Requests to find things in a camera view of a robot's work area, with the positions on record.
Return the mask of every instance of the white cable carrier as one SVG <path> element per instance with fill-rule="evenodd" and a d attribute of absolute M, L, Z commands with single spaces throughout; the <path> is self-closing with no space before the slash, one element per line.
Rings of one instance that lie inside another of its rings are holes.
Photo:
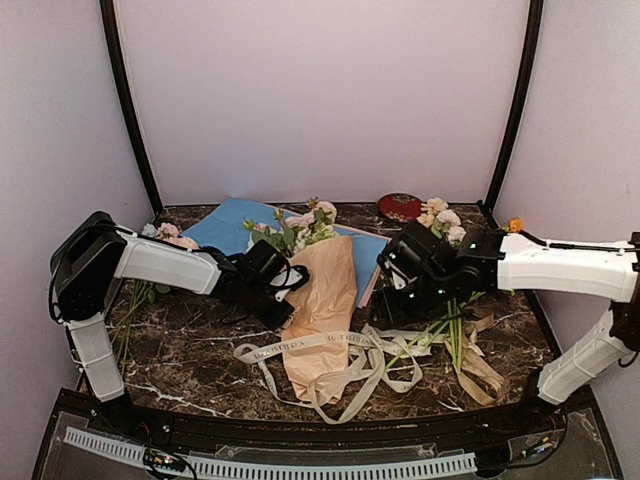
<path fill-rule="evenodd" d="M 133 467 L 145 468 L 145 447 L 96 433 L 67 427 L 64 442 L 105 458 Z M 341 465 L 331 467 L 301 465 L 263 465 L 229 462 L 189 455 L 185 458 L 203 480 L 407 480 L 445 478 L 477 471 L 475 454 L 465 453 L 443 458 L 378 465 Z M 192 478 L 186 469 L 181 478 Z"/>

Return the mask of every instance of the black frame pole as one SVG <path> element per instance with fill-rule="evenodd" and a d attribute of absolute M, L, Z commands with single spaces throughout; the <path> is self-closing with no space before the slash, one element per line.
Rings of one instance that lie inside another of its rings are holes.
<path fill-rule="evenodd" d="M 124 58 L 122 57 L 122 46 L 120 45 L 120 36 L 118 35 L 118 23 L 116 21 L 116 12 L 113 0 L 100 0 L 100 9 L 102 10 L 102 24 L 104 26 L 104 34 L 107 39 L 107 48 L 109 49 L 109 58 L 111 59 L 111 69 L 113 70 L 113 79 L 118 90 L 120 98 L 120 107 L 124 122 L 129 132 L 129 141 L 136 157 L 136 163 L 142 176 L 144 188 L 147 191 L 147 197 L 157 215 L 162 209 L 162 200 L 158 186 L 153 178 L 153 171 L 149 163 L 147 151 L 144 148 L 138 117 L 133 105 L 131 97 L 131 89 L 127 79 L 127 71 L 124 66 Z"/>
<path fill-rule="evenodd" d="M 531 80 L 531 72 L 533 71 L 533 61 L 536 56 L 536 47 L 538 45 L 538 36 L 540 34 L 540 24 L 542 20 L 542 7 L 544 0 L 531 0 L 529 3 L 529 18 L 527 20 L 527 31 L 524 36 L 524 45 L 522 47 L 522 57 L 520 59 L 520 70 L 518 71 L 518 80 L 516 81 L 515 92 L 513 93 L 513 101 L 511 102 L 511 111 L 507 120 L 507 128 L 502 138 L 502 146 L 498 154 L 495 170 L 491 185 L 487 192 L 484 204 L 493 211 L 500 196 L 502 184 L 507 175 L 509 161 L 513 153 L 513 147 L 516 143 L 520 121 L 522 120 L 522 112 L 527 99 L 527 91 L 529 89 L 529 81 Z"/>

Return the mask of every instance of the white rose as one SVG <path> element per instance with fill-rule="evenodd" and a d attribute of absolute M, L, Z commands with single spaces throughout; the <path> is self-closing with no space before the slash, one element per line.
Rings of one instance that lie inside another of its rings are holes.
<path fill-rule="evenodd" d="M 466 230 L 462 227 L 451 227 L 447 235 L 447 240 L 449 240 L 449 243 L 461 242 L 466 233 Z"/>
<path fill-rule="evenodd" d="M 460 217 L 455 214 L 453 210 L 444 210 L 440 212 L 436 217 L 442 224 L 449 224 L 450 227 L 459 227 L 460 226 Z"/>
<path fill-rule="evenodd" d="M 158 229 L 150 223 L 147 223 L 140 233 L 145 237 L 156 238 L 158 236 Z"/>
<path fill-rule="evenodd" d="M 322 210 L 331 223 L 336 221 L 336 217 L 338 216 L 338 209 L 331 202 L 318 202 L 314 207 L 314 210 Z"/>
<path fill-rule="evenodd" d="M 289 228 L 306 228 L 309 226 L 309 219 L 304 215 L 300 217 L 288 217 L 284 223 L 286 223 Z"/>

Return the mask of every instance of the pink flower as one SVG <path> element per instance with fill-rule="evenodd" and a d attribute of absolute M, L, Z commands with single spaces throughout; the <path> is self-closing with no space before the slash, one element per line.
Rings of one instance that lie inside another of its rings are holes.
<path fill-rule="evenodd" d="M 165 242 L 178 245 L 183 248 L 191 248 L 193 250 L 200 248 L 193 238 L 189 237 L 169 237 L 165 239 Z"/>
<path fill-rule="evenodd" d="M 418 221 L 425 227 L 429 228 L 431 225 L 433 225 L 433 221 L 435 220 L 435 218 L 436 217 L 431 213 L 423 213 L 418 217 Z"/>
<path fill-rule="evenodd" d="M 437 215 L 438 213 L 445 211 L 447 208 L 449 208 L 449 204 L 441 198 L 436 197 L 430 198 L 427 200 L 427 203 L 423 203 L 421 210 L 432 215 Z"/>
<path fill-rule="evenodd" d="M 171 223 L 163 223 L 158 229 L 158 234 L 160 235 L 160 238 L 163 239 L 170 237 L 175 238 L 180 235 L 180 231 L 178 230 L 178 227 L 172 225 Z"/>

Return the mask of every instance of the orange flower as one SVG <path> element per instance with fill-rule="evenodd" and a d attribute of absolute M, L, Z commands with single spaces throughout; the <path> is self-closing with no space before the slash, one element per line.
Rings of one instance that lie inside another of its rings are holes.
<path fill-rule="evenodd" d="M 511 233 L 519 233 L 524 230 L 524 222 L 520 217 L 513 217 L 509 220 L 509 231 Z"/>

